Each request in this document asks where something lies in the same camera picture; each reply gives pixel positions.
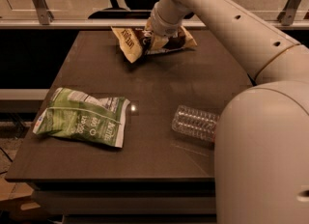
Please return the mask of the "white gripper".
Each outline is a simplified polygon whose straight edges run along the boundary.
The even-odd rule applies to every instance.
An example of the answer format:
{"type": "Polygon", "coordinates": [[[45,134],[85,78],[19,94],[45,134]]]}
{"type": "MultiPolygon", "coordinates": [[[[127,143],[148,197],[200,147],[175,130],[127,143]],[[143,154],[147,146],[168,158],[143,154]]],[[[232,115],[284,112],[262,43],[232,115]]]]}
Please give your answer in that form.
{"type": "Polygon", "coordinates": [[[150,50],[159,50],[176,34],[183,16],[175,3],[157,2],[151,12],[150,20],[145,25],[146,31],[154,31],[150,50]]]}

